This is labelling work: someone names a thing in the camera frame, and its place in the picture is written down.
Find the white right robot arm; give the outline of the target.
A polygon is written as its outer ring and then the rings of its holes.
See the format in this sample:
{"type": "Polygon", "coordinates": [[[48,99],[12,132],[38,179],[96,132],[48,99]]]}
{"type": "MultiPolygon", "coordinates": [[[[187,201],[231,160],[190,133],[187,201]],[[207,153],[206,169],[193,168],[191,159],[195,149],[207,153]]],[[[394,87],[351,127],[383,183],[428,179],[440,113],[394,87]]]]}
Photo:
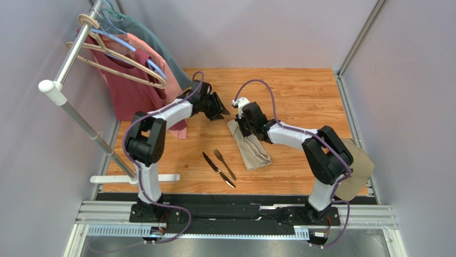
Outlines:
{"type": "Polygon", "coordinates": [[[316,179],[305,203],[304,217],[317,223],[331,208],[338,185],[351,175],[354,159],[333,128],[304,129],[267,119],[256,102],[245,97],[232,101],[238,110],[235,121],[244,137],[254,135],[259,141],[285,145],[305,153],[316,179]]]}

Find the beige cloth napkin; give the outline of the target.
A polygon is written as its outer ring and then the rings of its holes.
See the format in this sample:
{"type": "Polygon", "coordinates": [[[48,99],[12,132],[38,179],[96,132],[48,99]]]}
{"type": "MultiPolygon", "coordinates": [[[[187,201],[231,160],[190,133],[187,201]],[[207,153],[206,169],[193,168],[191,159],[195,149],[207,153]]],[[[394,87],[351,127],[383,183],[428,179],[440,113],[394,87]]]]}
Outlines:
{"type": "Polygon", "coordinates": [[[235,120],[229,121],[227,126],[236,141],[247,171],[253,171],[272,164],[270,155],[266,152],[256,136],[249,135],[244,137],[235,120]]]}

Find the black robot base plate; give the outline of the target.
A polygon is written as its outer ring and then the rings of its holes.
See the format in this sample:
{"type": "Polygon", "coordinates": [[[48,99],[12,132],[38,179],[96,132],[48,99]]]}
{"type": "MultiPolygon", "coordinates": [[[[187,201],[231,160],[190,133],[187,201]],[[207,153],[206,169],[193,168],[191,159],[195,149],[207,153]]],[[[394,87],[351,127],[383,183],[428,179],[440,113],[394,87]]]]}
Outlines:
{"type": "MultiPolygon", "coordinates": [[[[336,207],[331,207],[319,218],[311,218],[305,206],[267,207],[261,205],[242,204],[189,204],[184,207],[191,213],[192,221],[201,220],[273,220],[287,225],[341,225],[336,207]]],[[[132,223],[174,223],[186,224],[188,214],[180,209],[162,208],[157,206],[131,207],[129,221],[132,223]]]]}

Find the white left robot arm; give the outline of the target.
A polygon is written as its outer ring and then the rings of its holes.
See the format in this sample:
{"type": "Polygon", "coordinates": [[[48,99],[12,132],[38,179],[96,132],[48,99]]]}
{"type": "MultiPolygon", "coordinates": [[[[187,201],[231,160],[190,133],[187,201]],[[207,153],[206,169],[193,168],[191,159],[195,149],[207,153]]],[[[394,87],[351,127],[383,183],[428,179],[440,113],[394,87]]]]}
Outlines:
{"type": "Polygon", "coordinates": [[[204,113],[210,120],[229,115],[209,83],[201,81],[196,90],[188,89],[165,107],[149,113],[138,111],[124,134],[122,148],[134,163],[138,177],[138,199],[131,208],[130,222],[159,222],[171,206],[163,204],[159,185],[158,162],[164,148],[166,132],[179,122],[204,113]]]}

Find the silver fork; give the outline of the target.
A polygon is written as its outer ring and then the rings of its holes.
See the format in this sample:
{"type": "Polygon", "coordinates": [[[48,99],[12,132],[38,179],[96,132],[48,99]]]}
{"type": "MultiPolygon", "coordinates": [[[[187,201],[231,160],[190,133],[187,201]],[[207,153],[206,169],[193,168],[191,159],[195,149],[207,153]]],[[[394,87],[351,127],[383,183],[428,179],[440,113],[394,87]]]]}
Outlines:
{"type": "Polygon", "coordinates": [[[227,168],[230,176],[234,179],[234,180],[237,180],[237,177],[235,176],[235,174],[233,173],[233,171],[230,169],[230,167],[227,165],[227,163],[225,162],[224,158],[223,158],[223,155],[220,153],[220,151],[218,149],[215,149],[214,150],[214,154],[215,156],[217,157],[218,160],[220,160],[224,166],[227,168]]]}

